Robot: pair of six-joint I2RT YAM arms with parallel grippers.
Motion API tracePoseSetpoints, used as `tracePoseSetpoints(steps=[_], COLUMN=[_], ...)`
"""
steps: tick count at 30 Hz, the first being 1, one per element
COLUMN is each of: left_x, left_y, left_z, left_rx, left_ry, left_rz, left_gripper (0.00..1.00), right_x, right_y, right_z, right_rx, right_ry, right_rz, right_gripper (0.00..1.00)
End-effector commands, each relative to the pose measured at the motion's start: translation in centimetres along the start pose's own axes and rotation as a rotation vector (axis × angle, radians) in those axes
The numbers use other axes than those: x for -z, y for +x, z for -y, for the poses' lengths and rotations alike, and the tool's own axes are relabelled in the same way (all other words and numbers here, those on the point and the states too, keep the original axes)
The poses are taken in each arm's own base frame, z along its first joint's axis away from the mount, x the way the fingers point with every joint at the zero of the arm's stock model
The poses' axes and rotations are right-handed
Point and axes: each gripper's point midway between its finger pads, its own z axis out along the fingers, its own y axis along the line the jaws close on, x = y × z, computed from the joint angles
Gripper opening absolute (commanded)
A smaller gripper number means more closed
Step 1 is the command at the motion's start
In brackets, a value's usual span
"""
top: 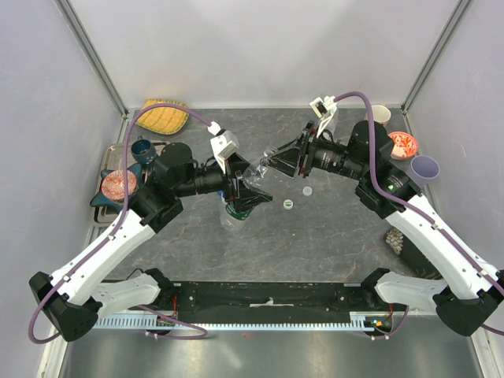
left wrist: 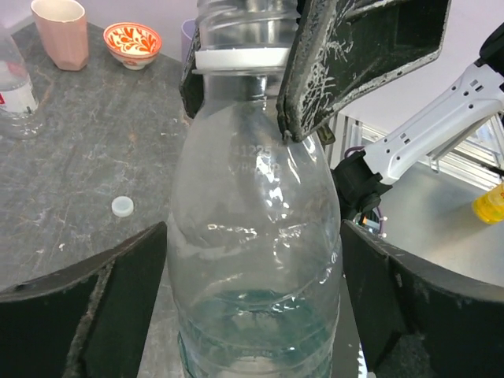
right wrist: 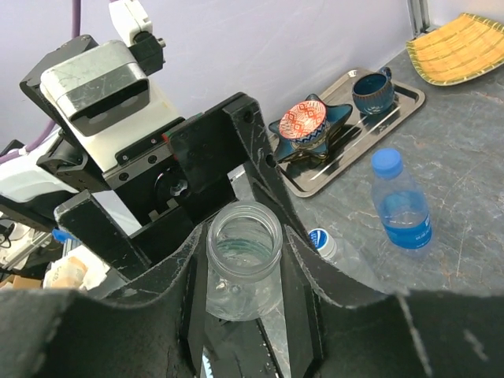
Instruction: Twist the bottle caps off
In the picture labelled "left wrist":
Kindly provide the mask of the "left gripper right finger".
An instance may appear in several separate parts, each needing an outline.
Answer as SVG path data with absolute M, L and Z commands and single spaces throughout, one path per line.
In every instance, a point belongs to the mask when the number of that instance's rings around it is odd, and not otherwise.
M 346 220 L 343 271 L 377 377 L 501 377 L 503 289 L 419 258 Z

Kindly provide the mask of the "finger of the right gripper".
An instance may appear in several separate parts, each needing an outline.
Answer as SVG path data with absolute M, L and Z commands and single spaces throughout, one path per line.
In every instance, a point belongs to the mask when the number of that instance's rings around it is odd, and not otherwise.
M 183 72 L 179 85 L 179 92 L 185 115 L 191 119 L 194 119 L 195 115 L 200 110 L 204 98 L 202 75 L 194 73 L 194 70 L 196 70 L 195 53 L 200 47 L 200 32 L 196 29 L 183 65 Z
M 353 100 L 434 61 L 450 1 L 301 1 L 277 120 L 301 142 Z

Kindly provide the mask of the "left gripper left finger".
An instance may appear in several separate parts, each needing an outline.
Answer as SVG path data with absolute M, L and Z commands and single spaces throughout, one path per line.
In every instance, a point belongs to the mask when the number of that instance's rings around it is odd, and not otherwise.
M 167 253 L 153 224 L 112 249 L 1 292 L 3 377 L 135 377 Z

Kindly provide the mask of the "white bottle cap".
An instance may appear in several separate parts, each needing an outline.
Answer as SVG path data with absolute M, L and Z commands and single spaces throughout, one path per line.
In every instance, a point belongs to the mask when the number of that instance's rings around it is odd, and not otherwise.
M 118 196 L 111 202 L 111 210 L 116 217 L 129 217 L 134 208 L 134 202 L 128 196 Z

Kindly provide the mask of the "green label bottle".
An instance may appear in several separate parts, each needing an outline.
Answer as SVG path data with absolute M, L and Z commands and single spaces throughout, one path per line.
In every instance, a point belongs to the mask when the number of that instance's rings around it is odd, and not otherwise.
M 282 135 L 294 1 L 200 1 L 203 102 L 172 184 L 167 266 L 188 377 L 328 377 L 342 275 L 320 140 Z

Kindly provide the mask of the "red label clear bottle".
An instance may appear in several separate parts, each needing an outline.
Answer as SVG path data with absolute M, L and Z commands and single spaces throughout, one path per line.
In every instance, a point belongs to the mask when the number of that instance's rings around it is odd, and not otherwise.
M 45 125 L 25 60 L 1 26 L 1 132 L 16 139 L 38 136 Z

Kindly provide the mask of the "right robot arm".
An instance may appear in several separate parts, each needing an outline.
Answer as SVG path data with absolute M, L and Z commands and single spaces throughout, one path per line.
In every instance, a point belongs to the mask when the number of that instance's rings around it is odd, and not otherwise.
M 195 117 L 205 74 L 279 73 L 280 134 L 334 139 L 329 120 L 353 100 L 440 54 L 448 1 L 200 1 L 180 94 Z M 440 158 L 503 109 L 503 30 L 439 97 L 400 127 L 345 158 L 332 175 L 342 216 L 380 203 L 422 156 Z

